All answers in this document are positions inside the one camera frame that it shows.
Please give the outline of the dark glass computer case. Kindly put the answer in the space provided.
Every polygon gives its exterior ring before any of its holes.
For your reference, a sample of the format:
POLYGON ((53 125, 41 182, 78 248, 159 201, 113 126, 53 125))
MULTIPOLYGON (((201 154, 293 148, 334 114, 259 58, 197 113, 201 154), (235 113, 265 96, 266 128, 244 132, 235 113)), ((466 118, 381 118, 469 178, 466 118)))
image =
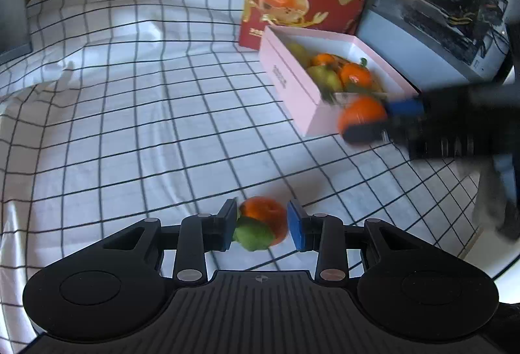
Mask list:
POLYGON ((356 35, 421 90, 503 81, 519 0, 368 0, 356 35))

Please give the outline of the white black grid tablecloth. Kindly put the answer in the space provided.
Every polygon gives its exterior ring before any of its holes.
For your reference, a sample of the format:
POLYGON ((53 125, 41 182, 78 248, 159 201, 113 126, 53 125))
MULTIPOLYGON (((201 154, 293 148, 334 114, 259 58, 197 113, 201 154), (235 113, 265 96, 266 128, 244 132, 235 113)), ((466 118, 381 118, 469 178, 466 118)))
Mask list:
POLYGON ((1 350, 35 336, 39 269, 139 220, 176 225, 233 198, 378 217, 453 255, 478 178, 296 129, 254 51, 243 0, 31 0, 32 53, 1 67, 1 350))

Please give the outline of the tangerine with green leaf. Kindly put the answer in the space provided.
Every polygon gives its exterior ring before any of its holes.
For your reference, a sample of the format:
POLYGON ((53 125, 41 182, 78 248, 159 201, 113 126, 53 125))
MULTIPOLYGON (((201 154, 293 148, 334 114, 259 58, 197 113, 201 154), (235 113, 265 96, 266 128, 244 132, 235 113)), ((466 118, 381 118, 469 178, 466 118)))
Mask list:
POLYGON ((354 125, 377 123, 388 119, 383 103, 371 96, 359 96, 345 106, 338 117, 338 133, 354 125))

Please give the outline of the pink cardboard box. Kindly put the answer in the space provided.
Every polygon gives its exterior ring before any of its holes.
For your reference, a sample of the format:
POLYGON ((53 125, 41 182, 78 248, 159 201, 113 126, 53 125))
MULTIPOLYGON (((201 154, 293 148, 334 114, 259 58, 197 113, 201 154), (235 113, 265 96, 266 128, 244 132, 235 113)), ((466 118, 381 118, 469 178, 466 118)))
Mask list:
POLYGON ((394 100, 416 89, 355 36, 268 26, 259 57, 301 135, 338 131, 346 105, 360 96, 394 100))

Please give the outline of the small orange tangerine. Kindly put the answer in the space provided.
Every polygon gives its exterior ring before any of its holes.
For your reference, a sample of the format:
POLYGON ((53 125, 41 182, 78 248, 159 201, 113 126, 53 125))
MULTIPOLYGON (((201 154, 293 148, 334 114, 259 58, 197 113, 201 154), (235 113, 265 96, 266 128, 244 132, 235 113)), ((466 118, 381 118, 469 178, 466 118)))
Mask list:
POLYGON ((320 53, 311 59, 311 64, 313 66, 325 66, 334 68, 336 66, 336 63, 336 58, 328 53, 320 53))

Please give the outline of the large tangerine with leaf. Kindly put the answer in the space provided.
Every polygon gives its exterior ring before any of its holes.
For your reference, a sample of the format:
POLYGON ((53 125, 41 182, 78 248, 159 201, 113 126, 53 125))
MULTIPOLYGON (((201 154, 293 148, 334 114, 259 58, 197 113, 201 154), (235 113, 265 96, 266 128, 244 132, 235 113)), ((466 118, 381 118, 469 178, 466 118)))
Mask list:
POLYGON ((344 86, 354 84, 364 88, 373 85, 372 75, 367 68, 368 61, 362 57, 359 63, 345 63, 340 69, 338 76, 344 86))

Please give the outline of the green pear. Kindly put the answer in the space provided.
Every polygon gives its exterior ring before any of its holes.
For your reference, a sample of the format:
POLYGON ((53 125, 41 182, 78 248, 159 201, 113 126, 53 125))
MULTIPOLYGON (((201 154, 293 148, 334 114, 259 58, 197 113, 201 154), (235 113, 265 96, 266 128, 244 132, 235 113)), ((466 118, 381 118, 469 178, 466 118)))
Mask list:
POLYGON ((304 69, 311 66, 312 56, 305 47, 301 46, 298 43, 290 42, 286 44, 286 48, 292 54, 292 56, 297 60, 300 66, 304 69))
POLYGON ((342 93, 344 91, 343 84, 337 73, 329 67, 311 66, 307 68, 307 74, 320 88, 325 88, 332 93, 342 93))

